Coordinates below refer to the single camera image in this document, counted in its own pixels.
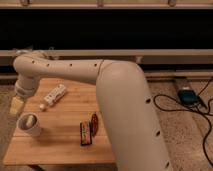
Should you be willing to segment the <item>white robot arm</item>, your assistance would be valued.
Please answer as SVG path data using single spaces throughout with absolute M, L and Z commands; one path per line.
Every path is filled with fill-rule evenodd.
M 43 78 L 94 84 L 118 171 L 173 171 L 145 74 L 136 63 L 49 60 L 33 51 L 16 57 L 13 67 L 15 94 L 23 99 L 35 95 Z

